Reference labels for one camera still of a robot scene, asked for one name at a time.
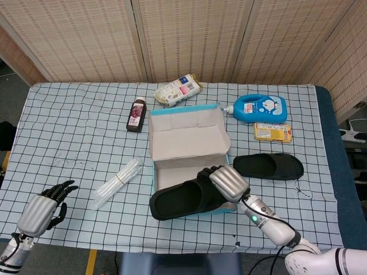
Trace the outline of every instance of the bottle label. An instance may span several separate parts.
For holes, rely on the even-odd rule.
[[[128,125],[139,126],[139,121],[142,115],[143,108],[144,108],[144,104],[134,103],[134,105],[132,106],[130,120],[128,121]]]
[[[283,112],[280,98],[277,96],[267,96],[254,103],[245,103],[244,113],[257,112],[280,115]]]
[[[252,103],[245,103],[243,111],[245,113],[252,113]]]

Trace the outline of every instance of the yellow floor stripe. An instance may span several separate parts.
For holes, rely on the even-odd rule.
[[[6,171],[6,169],[7,169],[7,164],[8,164],[8,162],[9,162],[9,157],[10,157],[10,151],[6,152],[6,155],[5,155],[4,161],[2,162],[2,165],[1,165],[2,171]]]
[[[93,275],[96,258],[97,258],[97,249],[91,249],[89,251],[88,265],[85,271],[85,275]]]

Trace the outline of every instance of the blue plastic bottle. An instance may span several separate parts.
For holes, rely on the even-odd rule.
[[[224,110],[243,122],[283,123],[287,120],[287,106],[279,96],[246,95]]]

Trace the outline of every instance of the cable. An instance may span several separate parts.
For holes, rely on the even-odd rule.
[[[271,216],[268,216],[268,215],[265,215],[265,214],[263,214],[263,213],[261,213],[261,212],[256,211],[255,209],[251,208],[251,207],[250,207],[250,206],[245,202],[245,200],[244,200],[243,198],[241,199],[241,201],[243,202],[243,204],[244,204],[247,208],[249,208],[251,211],[255,212],[256,214],[261,215],[261,216],[266,217],[266,218],[269,218],[269,219],[273,219],[273,220],[278,221],[278,222],[281,222],[281,223],[284,223],[284,224],[286,224],[287,226],[289,226],[289,227],[290,227],[294,232],[297,232],[297,230],[295,230],[295,229],[293,228],[293,226],[291,226],[288,222],[286,222],[286,221],[284,221],[284,220],[282,220],[282,219],[274,218],[274,217],[271,217]]]
[[[116,273],[119,274],[119,266],[117,265],[116,256],[117,256],[117,250],[115,251],[115,267],[116,267]]]
[[[283,246],[278,250],[277,254],[275,255],[275,258],[274,258],[273,263],[272,263],[271,268],[270,268],[270,275],[272,275],[272,274],[273,274],[273,269],[274,269],[274,266],[275,266],[276,259],[278,259],[280,252],[282,252],[283,248],[285,248],[285,247],[286,247],[286,246],[285,246],[285,245],[283,245]]]
[[[257,262],[257,263],[255,263],[255,264],[254,264],[254,266],[251,268],[251,270],[250,270],[250,272],[248,273],[248,275],[251,275],[251,273],[253,272],[253,270],[255,269],[255,267],[257,267],[257,266],[258,266],[258,264],[260,264],[262,261],[265,261],[265,260],[267,260],[267,259],[274,258],[274,257],[275,257],[275,255],[272,255],[272,256],[268,256],[268,257],[262,258],[261,260],[258,260],[258,262]]]
[[[7,260],[9,260],[10,258],[12,258],[12,256],[18,251],[19,249],[19,245],[21,243],[21,241],[19,240],[19,234],[13,232],[11,234],[11,236],[14,238],[15,242],[17,243],[17,246],[15,247],[14,251],[9,255],[9,257],[6,257],[4,260],[0,261],[0,265],[4,264]]]
[[[299,251],[305,251],[305,252],[309,252],[309,253],[311,253],[311,254],[315,255],[315,253],[313,253],[313,252],[311,252],[311,251],[309,251],[309,250],[306,250],[306,249],[298,249],[298,250],[290,251],[290,252],[287,254],[287,256],[288,256],[288,255],[290,255],[290,254],[292,254],[292,253],[299,252]]]

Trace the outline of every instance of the robotic arm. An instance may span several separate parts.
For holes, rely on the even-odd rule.
[[[207,176],[230,202],[237,203],[249,219],[276,245],[292,249],[285,259],[290,275],[364,275],[367,251],[331,249],[321,253],[301,237],[289,223],[281,220],[257,196],[250,195],[249,184],[231,166],[206,169]]]
[[[18,221],[20,233],[11,234],[13,238],[0,256],[0,275],[18,273],[33,249],[33,238],[41,236],[64,220],[67,213],[65,202],[61,205],[59,215],[52,217],[67,195],[78,189],[78,186],[69,186],[72,183],[74,180],[57,184],[32,198]]]

